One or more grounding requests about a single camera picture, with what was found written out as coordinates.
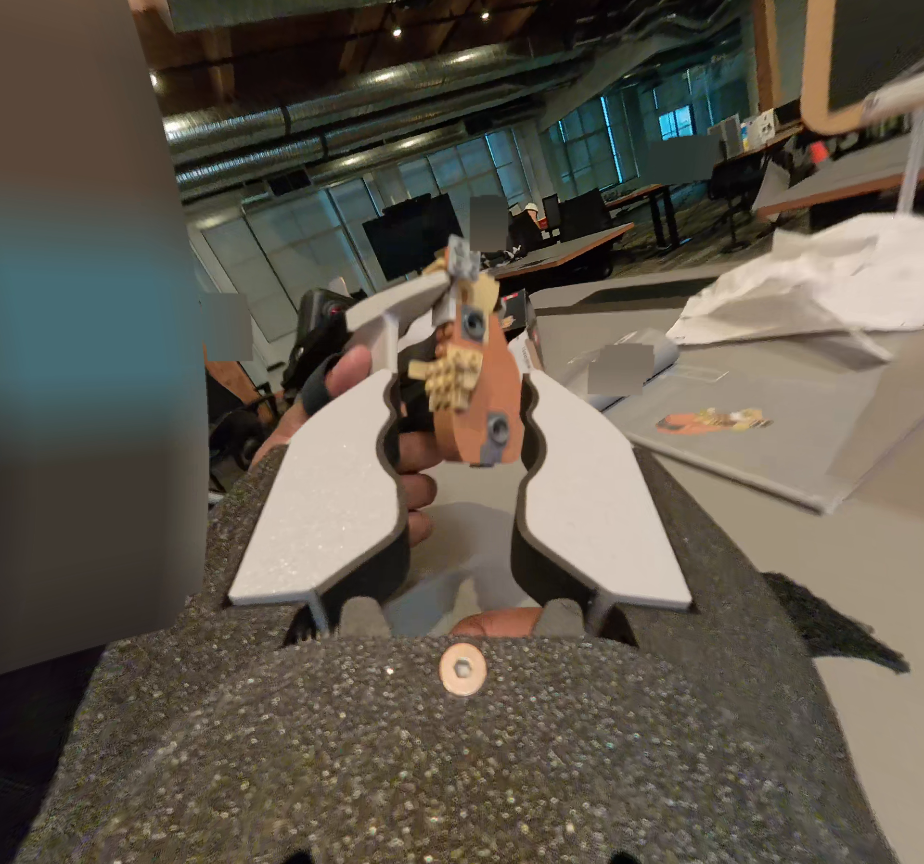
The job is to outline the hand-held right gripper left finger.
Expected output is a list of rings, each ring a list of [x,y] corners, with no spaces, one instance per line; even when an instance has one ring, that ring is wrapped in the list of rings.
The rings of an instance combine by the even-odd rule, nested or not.
[[[236,606],[383,601],[410,567],[398,376],[379,370],[291,438],[227,593]]]

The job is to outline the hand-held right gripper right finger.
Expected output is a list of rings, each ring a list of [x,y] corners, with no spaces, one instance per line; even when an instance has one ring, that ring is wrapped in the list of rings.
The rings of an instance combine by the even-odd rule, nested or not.
[[[690,608],[693,595],[630,442],[547,373],[524,376],[521,401],[517,585],[538,604]]]

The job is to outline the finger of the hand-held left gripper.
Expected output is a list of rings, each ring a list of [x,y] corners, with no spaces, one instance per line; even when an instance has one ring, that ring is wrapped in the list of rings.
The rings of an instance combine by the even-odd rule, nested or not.
[[[427,274],[375,293],[353,305],[346,312],[346,329],[349,335],[359,331],[383,316],[393,316],[398,322],[401,336],[421,316],[431,311],[449,291],[451,279],[447,274]]]

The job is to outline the orange tan brick model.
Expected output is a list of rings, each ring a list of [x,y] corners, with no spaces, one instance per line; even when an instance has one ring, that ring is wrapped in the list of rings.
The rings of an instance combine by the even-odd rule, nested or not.
[[[445,250],[425,273],[447,274]],[[433,358],[410,359],[404,371],[423,386],[442,460],[481,468],[518,461],[521,375],[502,331],[500,287],[483,270],[475,282],[450,281],[433,308]]]

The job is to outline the dark partition panel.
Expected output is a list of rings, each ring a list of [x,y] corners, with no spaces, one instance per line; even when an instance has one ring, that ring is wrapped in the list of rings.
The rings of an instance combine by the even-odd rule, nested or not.
[[[386,282],[420,272],[445,250],[450,236],[463,235],[446,193],[389,206],[362,227]]]

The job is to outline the black office chair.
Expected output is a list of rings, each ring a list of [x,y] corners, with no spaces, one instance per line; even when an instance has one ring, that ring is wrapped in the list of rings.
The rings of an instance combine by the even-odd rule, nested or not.
[[[205,372],[209,419],[209,505],[220,501],[225,487],[215,476],[214,467],[231,458],[247,471],[261,444],[281,420],[279,400],[269,382],[256,386],[256,397],[248,402]]]

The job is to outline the small black red box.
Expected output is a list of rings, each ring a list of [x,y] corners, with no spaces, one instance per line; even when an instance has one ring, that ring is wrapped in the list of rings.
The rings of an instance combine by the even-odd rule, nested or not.
[[[520,290],[500,297],[499,318],[508,343],[523,333],[532,333],[537,316],[529,292]]]

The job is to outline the background wooden table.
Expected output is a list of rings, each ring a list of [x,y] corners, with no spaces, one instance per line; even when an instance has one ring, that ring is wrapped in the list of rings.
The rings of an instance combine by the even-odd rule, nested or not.
[[[510,264],[491,268],[488,273],[496,280],[509,280],[556,269],[575,260],[583,259],[591,253],[598,253],[600,249],[620,240],[634,227],[635,224],[630,222],[578,239],[559,242],[532,252]]]

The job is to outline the grey instruction booklet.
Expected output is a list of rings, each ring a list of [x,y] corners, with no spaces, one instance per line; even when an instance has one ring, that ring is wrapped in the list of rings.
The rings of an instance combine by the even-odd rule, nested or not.
[[[597,406],[635,446],[827,515],[860,483],[835,463],[890,365],[840,335],[710,346]]]

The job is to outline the torn white paper bag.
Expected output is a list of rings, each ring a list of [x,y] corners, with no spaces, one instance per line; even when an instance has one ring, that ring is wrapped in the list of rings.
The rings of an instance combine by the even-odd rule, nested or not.
[[[690,298],[667,337],[704,347],[844,334],[888,362],[868,335],[922,327],[922,216],[862,214],[813,235],[776,231],[768,253]]]

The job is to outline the white bar acrylic stand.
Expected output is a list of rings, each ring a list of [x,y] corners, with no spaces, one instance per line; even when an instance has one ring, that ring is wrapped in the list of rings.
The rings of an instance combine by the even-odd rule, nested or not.
[[[923,164],[923,71],[906,73],[877,92],[861,105],[862,126],[872,126],[885,119],[912,114],[911,142],[899,190],[896,214],[912,215]]]

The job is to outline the black board with wooden rim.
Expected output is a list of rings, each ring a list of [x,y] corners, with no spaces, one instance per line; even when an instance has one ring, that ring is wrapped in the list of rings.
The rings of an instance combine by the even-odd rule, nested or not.
[[[808,0],[801,90],[804,124],[857,131],[863,101],[923,71],[923,0]]]

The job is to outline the slim silver spiral duct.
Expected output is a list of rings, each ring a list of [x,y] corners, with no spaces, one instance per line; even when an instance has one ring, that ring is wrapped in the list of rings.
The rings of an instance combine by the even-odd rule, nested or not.
[[[350,75],[301,100],[172,115],[163,127],[173,161],[181,164],[585,56],[583,47],[514,39]]]
[[[405,125],[399,117],[355,122],[317,131],[288,142],[266,145],[214,158],[176,172],[183,199],[233,188],[276,175],[298,165],[324,164],[380,144],[391,144],[416,137],[466,137],[464,119],[423,117]]]

